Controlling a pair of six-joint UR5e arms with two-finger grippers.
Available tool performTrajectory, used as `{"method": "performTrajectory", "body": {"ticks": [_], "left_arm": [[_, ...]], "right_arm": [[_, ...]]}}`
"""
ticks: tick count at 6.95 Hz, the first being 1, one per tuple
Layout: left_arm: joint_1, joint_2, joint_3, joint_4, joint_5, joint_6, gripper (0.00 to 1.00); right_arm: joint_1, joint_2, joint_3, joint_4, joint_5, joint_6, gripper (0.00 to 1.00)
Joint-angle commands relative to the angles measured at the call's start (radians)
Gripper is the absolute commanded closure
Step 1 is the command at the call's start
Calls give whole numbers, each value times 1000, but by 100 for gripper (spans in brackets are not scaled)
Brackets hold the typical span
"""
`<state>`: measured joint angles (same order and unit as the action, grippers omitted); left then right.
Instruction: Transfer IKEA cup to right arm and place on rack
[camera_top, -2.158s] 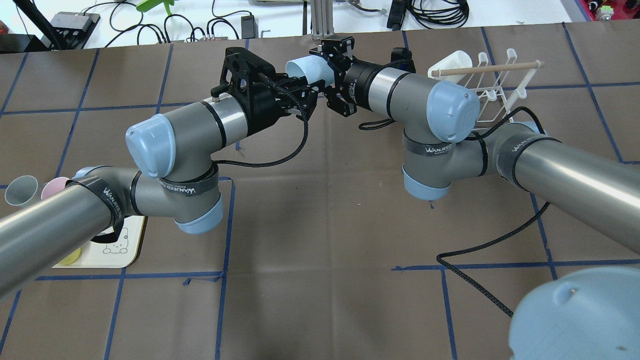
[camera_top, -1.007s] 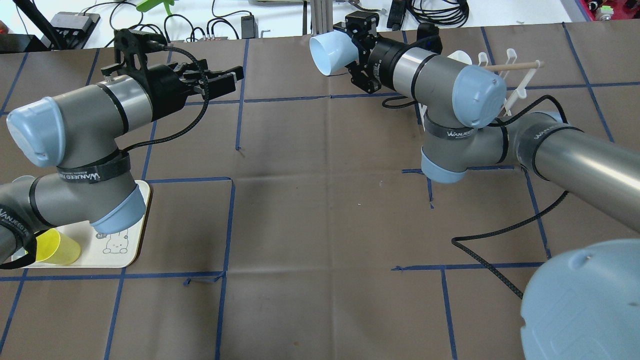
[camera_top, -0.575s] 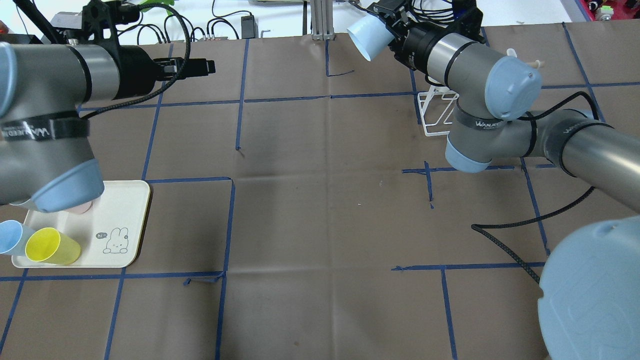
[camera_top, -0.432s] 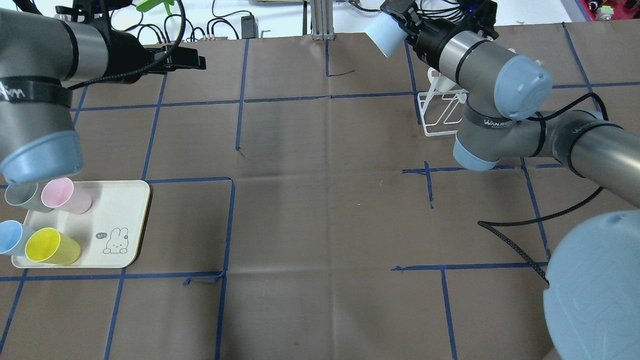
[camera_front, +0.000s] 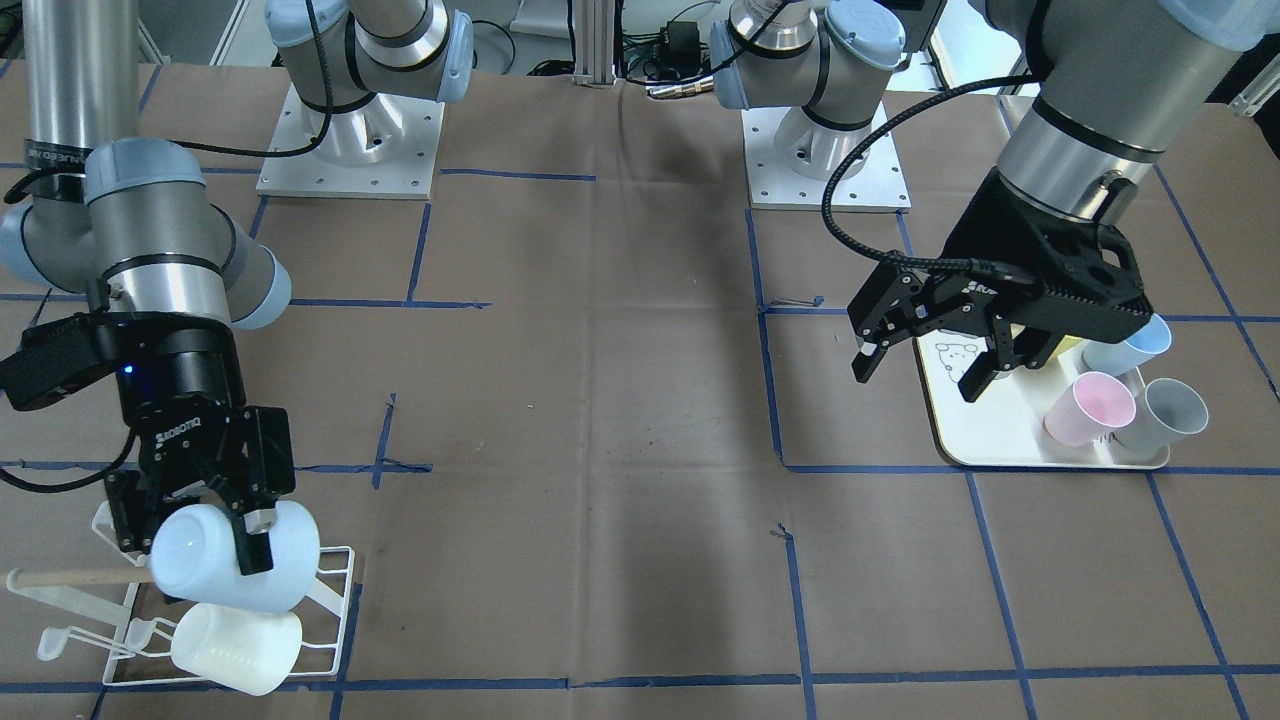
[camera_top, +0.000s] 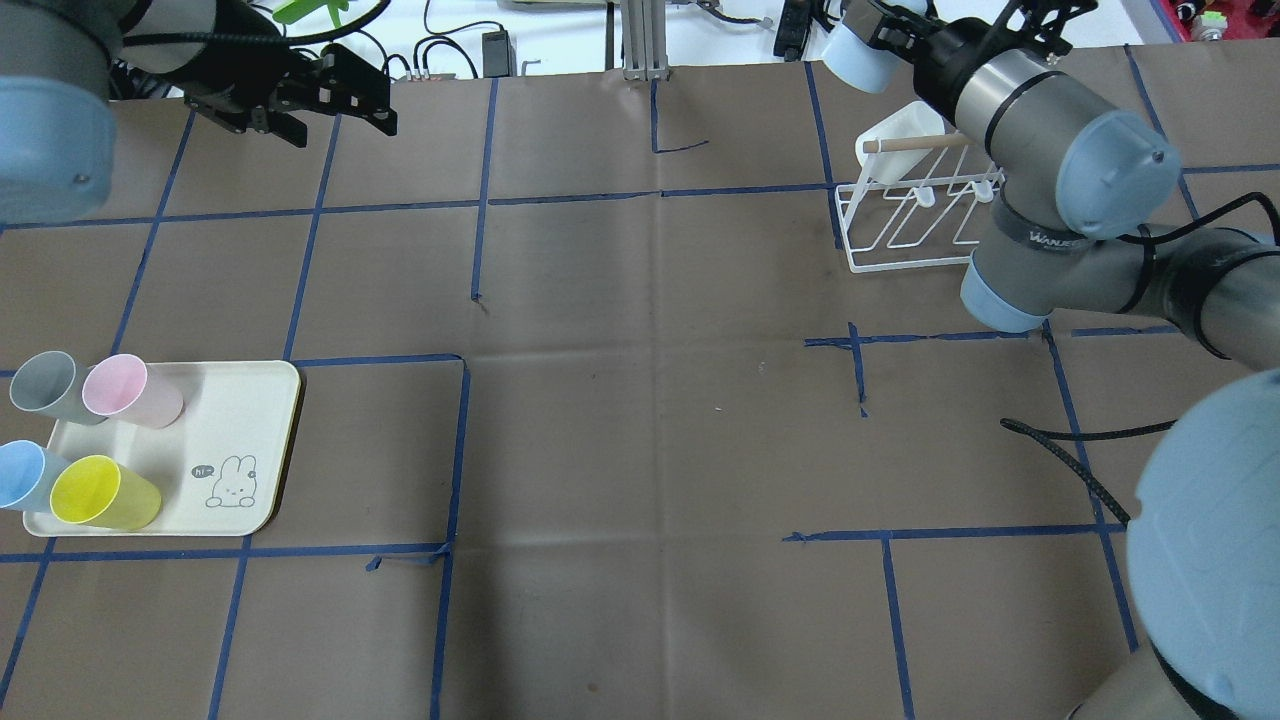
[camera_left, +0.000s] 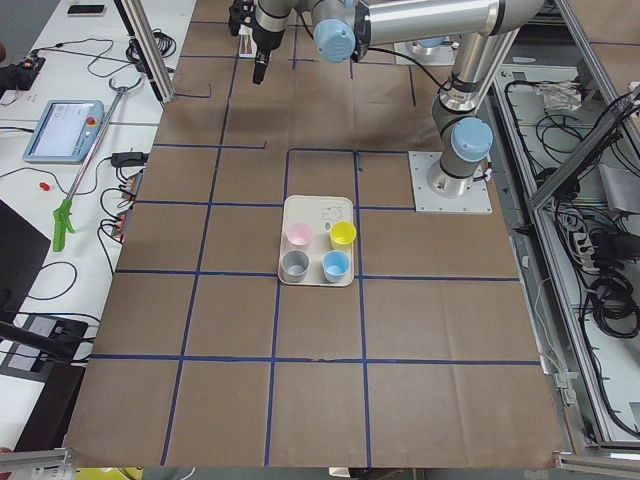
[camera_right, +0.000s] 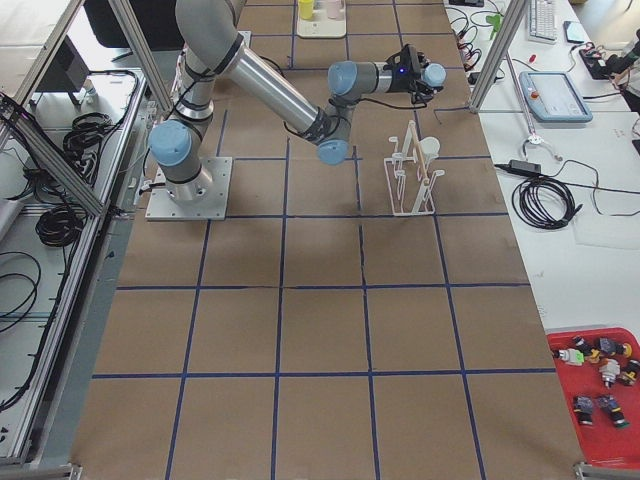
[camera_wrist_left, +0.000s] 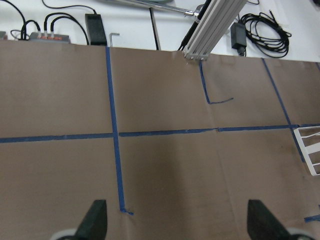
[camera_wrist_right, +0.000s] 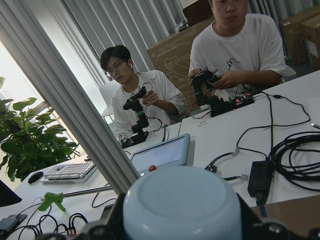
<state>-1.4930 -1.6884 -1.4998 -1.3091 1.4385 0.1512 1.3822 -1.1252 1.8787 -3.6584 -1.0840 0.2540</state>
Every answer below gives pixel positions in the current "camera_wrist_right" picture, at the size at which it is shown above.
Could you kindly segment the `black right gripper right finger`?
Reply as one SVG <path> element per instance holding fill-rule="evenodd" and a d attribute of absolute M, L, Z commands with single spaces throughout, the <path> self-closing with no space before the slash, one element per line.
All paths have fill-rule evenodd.
<path fill-rule="evenodd" d="M 263 223 L 247 203 L 237 194 L 240 203 L 241 230 L 243 240 L 261 240 Z"/>

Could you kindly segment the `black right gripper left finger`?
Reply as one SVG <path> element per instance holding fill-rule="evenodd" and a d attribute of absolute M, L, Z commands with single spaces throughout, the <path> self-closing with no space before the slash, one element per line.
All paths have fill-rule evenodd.
<path fill-rule="evenodd" d="M 113 204 L 113 207 L 107 217 L 106 225 L 110 227 L 123 226 L 123 206 L 126 193 L 120 193 Z"/>

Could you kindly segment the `second small robot arm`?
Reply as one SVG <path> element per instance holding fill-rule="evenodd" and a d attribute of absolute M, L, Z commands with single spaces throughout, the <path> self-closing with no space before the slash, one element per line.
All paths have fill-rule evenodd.
<path fill-rule="evenodd" d="M 212 90 L 220 80 L 219 75 L 207 68 L 201 69 L 190 80 L 197 104 L 209 105 L 211 117 L 254 103 L 251 93 L 236 95 L 228 100 L 216 95 L 210 97 L 204 95 L 203 85 Z M 186 219 L 191 225 L 191 232 L 187 236 L 193 240 L 242 240 L 244 238 L 242 199 L 226 180 L 215 175 L 212 165 L 204 170 L 189 168 L 187 173 L 194 177 L 193 193 L 200 197 L 191 211 L 191 216 Z"/>

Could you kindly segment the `small black robot arm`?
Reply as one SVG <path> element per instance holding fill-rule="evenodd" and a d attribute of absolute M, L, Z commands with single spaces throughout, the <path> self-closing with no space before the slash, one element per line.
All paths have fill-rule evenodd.
<path fill-rule="evenodd" d="M 149 122 L 148 117 L 146 116 L 143 110 L 143 106 L 140 103 L 140 99 L 142 99 L 146 93 L 146 87 L 141 87 L 139 91 L 137 93 L 133 93 L 123 105 L 124 110 L 132 110 L 137 115 L 136 124 L 132 125 L 131 127 L 133 134 L 129 137 L 130 145 L 136 145 L 145 142 L 149 134 L 148 131 L 144 131 L 144 129 L 149 126 Z M 112 207 L 112 210 L 107 220 L 107 225 L 123 225 L 123 205 L 125 196 L 125 193 L 121 193 L 119 195 L 114 206 Z"/>

